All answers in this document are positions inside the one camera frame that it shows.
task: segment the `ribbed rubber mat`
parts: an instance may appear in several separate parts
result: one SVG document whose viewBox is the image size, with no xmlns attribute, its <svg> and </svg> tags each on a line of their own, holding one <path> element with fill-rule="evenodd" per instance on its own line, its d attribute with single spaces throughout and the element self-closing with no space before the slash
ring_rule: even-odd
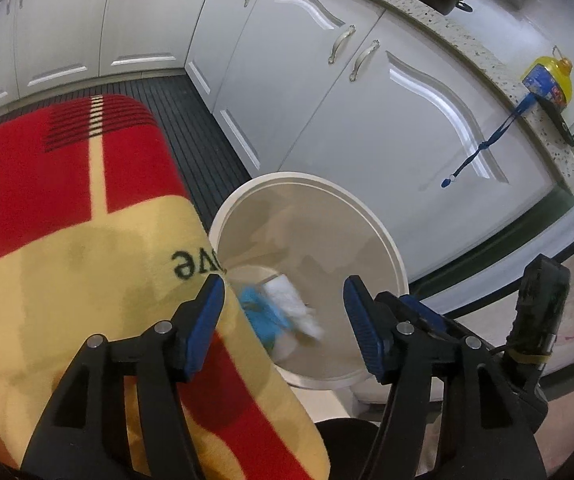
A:
<svg viewBox="0 0 574 480">
<path fill-rule="evenodd" d="M 250 176 L 189 76 L 136 79 L 85 88 L 14 110 L 1 116 L 0 124 L 38 108 L 96 94 L 128 95 L 151 110 L 208 231 L 225 199 Z"/>
</svg>

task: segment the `speckled countertop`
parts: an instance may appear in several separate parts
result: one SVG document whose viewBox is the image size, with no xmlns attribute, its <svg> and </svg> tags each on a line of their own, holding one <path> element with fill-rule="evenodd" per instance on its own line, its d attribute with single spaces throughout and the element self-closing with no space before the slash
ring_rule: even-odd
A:
<svg viewBox="0 0 574 480">
<path fill-rule="evenodd" d="M 415 22 L 477 69 L 497 89 L 508 109 L 527 95 L 525 86 L 510 75 L 505 65 L 458 23 L 419 0 L 374 1 Z M 545 160 L 550 162 L 552 172 L 574 194 L 574 154 L 545 111 L 540 106 L 534 106 L 525 114 L 522 124 L 533 133 L 532 138 L 541 147 Z"/>
</svg>

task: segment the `blue lanyard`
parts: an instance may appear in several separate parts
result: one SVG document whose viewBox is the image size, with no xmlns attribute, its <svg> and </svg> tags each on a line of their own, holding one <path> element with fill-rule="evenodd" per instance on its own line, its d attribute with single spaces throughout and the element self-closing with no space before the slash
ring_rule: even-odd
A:
<svg viewBox="0 0 574 480">
<path fill-rule="evenodd" d="M 487 148 L 489 148 L 489 146 L 491 146 L 494 142 L 496 142 L 496 140 L 500 139 L 500 137 L 502 137 L 502 134 L 505 133 L 509 129 L 509 126 L 513 124 L 513 121 L 515 121 L 519 116 L 521 116 L 523 113 L 529 110 L 535 103 L 536 103 L 535 94 L 529 92 L 525 96 L 525 98 L 522 101 L 520 101 L 518 105 L 514 108 L 511 115 L 509 115 L 509 117 L 507 117 L 504 120 L 504 122 L 500 125 L 500 127 L 496 131 L 494 131 L 492 136 L 489 137 L 489 140 L 481 142 L 478 145 L 478 149 L 476 150 L 476 152 L 469 155 L 465 159 L 465 161 L 460 165 L 460 167 L 456 171 L 454 171 L 453 174 L 449 175 L 449 178 L 443 180 L 442 184 L 440 184 L 440 187 L 447 187 L 449 184 L 451 184 L 457 178 L 460 172 L 464 170 L 471 163 L 471 161 L 478 156 L 478 153 L 482 152 L 483 150 L 486 150 Z"/>
</svg>

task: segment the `pot handle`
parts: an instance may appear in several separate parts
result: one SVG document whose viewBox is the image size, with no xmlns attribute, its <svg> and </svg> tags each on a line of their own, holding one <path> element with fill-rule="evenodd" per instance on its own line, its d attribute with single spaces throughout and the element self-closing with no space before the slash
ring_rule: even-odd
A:
<svg viewBox="0 0 574 480">
<path fill-rule="evenodd" d="M 465 2 L 458 2 L 456 4 L 456 8 L 464 10 L 465 12 L 474 12 L 474 9 L 472 9 L 471 6 L 468 6 Z"/>
</svg>

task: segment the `yellow oil bottle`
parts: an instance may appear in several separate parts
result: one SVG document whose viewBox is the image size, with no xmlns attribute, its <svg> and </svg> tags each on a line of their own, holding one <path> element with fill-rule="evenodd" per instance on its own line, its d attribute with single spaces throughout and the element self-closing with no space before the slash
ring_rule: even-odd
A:
<svg viewBox="0 0 574 480">
<path fill-rule="evenodd" d="M 523 84 L 529 91 L 538 94 L 564 110 L 572 97 L 571 70 L 573 65 L 555 46 L 551 56 L 541 56 L 535 60 L 522 76 Z"/>
</svg>

